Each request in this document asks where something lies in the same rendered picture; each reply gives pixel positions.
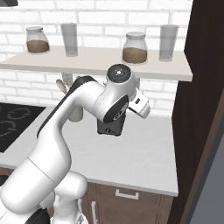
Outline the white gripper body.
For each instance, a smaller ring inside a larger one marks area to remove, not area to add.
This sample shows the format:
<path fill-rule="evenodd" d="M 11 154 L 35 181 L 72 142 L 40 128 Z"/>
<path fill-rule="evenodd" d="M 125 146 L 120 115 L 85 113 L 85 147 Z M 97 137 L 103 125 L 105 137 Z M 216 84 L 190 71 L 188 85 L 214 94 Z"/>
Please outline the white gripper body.
<path fill-rule="evenodd" d="M 143 119 L 145 119 L 150 113 L 149 102 L 143 100 L 130 101 L 129 109 Z"/>

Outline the glass jar with brown contents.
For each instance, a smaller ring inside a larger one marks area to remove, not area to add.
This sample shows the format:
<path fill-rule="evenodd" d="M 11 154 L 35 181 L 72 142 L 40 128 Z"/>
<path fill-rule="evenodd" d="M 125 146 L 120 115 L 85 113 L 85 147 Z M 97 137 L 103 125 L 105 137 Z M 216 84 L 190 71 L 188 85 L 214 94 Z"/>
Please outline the glass jar with brown contents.
<path fill-rule="evenodd" d="M 47 53 L 50 50 L 48 40 L 41 26 L 27 27 L 26 31 L 26 45 L 29 53 Z"/>
<path fill-rule="evenodd" d="M 147 60 L 147 56 L 145 33 L 140 31 L 127 32 L 122 49 L 122 60 L 130 64 L 142 64 Z"/>

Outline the white utensil pot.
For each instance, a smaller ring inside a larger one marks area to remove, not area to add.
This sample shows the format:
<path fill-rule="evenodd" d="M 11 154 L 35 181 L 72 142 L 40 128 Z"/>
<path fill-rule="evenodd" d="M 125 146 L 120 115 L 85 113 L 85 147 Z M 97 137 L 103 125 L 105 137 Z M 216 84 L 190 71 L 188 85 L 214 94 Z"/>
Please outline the white utensil pot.
<path fill-rule="evenodd" d="M 84 109 L 77 107 L 73 113 L 69 116 L 68 120 L 73 123 L 77 123 L 82 120 L 84 114 Z"/>

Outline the tall dark wood cupboard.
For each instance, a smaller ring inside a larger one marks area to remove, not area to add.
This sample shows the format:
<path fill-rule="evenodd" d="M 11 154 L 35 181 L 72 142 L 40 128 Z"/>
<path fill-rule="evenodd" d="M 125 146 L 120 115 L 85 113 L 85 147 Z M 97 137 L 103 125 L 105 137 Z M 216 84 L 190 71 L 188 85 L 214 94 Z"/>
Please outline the tall dark wood cupboard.
<path fill-rule="evenodd" d="M 192 81 L 172 112 L 178 197 L 167 224 L 190 224 L 218 150 L 224 116 L 224 0 L 193 0 L 184 50 Z"/>

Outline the tall clear glass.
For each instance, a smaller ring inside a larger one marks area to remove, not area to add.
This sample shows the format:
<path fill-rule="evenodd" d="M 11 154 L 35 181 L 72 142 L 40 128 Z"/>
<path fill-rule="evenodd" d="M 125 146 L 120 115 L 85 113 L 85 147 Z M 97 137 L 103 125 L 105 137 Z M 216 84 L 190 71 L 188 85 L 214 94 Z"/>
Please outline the tall clear glass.
<path fill-rule="evenodd" d="M 159 60 L 171 61 L 179 27 L 173 24 L 160 26 Z"/>
<path fill-rule="evenodd" d="M 64 46 L 67 57 L 76 57 L 78 55 L 77 24 L 60 25 Z"/>

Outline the brown wooden drawer front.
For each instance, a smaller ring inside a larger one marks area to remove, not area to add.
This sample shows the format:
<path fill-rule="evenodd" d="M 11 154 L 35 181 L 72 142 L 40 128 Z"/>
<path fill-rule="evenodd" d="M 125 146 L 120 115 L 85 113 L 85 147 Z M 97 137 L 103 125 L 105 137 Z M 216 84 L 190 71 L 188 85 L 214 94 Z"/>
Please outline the brown wooden drawer front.
<path fill-rule="evenodd" d="M 139 199 L 116 197 L 116 189 Z M 167 224 L 173 202 L 173 196 L 100 184 L 96 195 L 100 224 Z"/>

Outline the grey appliance panel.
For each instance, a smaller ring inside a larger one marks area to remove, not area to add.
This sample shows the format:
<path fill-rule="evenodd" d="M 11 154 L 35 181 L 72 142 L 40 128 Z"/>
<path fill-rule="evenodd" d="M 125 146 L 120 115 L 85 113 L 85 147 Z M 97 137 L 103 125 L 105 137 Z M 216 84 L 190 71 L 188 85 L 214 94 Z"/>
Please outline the grey appliance panel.
<path fill-rule="evenodd" d="M 224 116 L 196 196 L 189 224 L 224 224 Z"/>

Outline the brown wooden cupboard door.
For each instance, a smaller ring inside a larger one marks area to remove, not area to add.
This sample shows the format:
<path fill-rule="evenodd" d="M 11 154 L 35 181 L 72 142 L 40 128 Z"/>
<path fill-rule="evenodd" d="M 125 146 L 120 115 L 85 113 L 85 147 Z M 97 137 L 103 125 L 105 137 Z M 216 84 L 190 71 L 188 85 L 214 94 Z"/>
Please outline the brown wooden cupboard door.
<path fill-rule="evenodd" d="M 91 209 L 92 201 L 95 202 L 97 201 L 96 184 L 88 182 L 87 191 L 81 198 L 82 213 L 86 216 L 88 224 L 93 224 L 92 209 Z"/>

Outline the black hob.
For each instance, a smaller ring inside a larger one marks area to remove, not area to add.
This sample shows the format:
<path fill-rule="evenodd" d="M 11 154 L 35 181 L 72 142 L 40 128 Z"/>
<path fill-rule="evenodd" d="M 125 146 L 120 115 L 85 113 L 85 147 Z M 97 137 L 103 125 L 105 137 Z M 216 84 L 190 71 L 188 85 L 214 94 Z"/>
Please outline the black hob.
<path fill-rule="evenodd" d="M 0 153 L 5 153 L 45 109 L 0 102 Z"/>

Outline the dark extractor hood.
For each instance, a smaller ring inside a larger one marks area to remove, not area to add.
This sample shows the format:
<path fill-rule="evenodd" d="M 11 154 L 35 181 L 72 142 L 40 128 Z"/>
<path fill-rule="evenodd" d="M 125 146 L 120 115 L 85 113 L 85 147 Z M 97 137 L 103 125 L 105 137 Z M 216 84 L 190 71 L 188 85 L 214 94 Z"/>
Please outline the dark extractor hood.
<path fill-rule="evenodd" d="M 0 7 L 18 6 L 18 0 L 0 0 Z"/>

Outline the pale wall shelf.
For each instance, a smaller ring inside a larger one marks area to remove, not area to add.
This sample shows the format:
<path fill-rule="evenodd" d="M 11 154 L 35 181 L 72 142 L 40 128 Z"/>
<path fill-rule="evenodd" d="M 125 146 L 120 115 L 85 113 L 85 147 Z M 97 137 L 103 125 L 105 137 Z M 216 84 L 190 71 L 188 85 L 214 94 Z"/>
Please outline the pale wall shelf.
<path fill-rule="evenodd" d="M 158 59 L 158 51 L 148 51 L 148 60 L 142 65 L 129 65 L 136 78 L 191 81 L 192 71 L 183 52 L 173 54 L 171 62 Z M 114 64 L 122 63 L 122 50 L 113 48 L 80 47 L 77 57 L 67 57 L 63 46 L 52 46 L 43 54 L 21 52 L 0 63 L 1 69 L 105 75 Z"/>

